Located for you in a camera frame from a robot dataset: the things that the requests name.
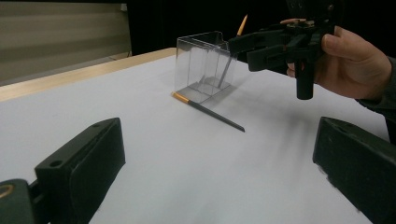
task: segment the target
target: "white wall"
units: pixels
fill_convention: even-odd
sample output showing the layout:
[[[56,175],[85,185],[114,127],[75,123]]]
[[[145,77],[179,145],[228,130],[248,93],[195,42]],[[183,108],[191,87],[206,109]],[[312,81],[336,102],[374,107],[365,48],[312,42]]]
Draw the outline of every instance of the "white wall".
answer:
[[[130,48],[120,4],[0,2],[0,82]]]

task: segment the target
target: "clear plastic box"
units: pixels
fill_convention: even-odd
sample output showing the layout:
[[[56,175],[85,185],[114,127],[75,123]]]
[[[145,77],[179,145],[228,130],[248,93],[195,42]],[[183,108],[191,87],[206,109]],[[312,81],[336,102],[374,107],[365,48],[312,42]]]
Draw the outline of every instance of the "clear plastic box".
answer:
[[[175,91],[200,104],[231,85],[235,62],[221,32],[182,36],[177,39]]]

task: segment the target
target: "finger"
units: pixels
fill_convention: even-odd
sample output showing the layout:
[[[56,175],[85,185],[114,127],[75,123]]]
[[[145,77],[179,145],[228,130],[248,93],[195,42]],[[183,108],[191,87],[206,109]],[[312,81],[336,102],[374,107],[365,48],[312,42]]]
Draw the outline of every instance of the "finger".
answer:
[[[294,63],[288,63],[288,68],[294,70]]]
[[[281,21],[280,22],[280,24],[288,24],[288,23],[292,23],[292,22],[295,22],[295,21],[305,21],[305,19],[287,19],[287,20],[283,20],[283,21]]]
[[[286,74],[287,74],[289,77],[296,77],[295,71],[294,71],[294,70],[291,70],[291,69],[288,69],[288,70],[286,71]]]

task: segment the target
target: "white table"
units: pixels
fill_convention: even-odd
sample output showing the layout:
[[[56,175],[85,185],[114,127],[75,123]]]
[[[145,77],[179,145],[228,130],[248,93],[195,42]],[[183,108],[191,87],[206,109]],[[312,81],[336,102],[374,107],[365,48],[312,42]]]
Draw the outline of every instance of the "white table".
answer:
[[[320,117],[388,140],[382,116],[295,80],[235,67],[233,86],[205,105],[224,124],[171,96],[176,57],[0,103],[0,180],[34,168],[75,135],[119,117],[126,164],[91,223],[370,223],[312,162]]]

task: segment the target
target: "black plastic mount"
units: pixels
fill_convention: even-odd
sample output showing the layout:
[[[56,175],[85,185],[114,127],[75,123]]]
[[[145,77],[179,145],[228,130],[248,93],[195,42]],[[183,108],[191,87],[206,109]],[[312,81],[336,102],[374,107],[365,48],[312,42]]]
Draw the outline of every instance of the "black plastic mount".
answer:
[[[97,122],[35,168],[0,183],[0,223],[89,223],[125,164],[120,119]]]
[[[230,53],[247,53],[249,71],[269,69],[286,74],[286,63],[294,63],[297,98],[313,97],[315,63],[323,54],[321,38],[334,31],[335,0],[287,0],[289,24],[274,24],[258,32],[231,38]]]
[[[396,223],[396,146],[348,122],[321,118],[313,161],[374,224]]]

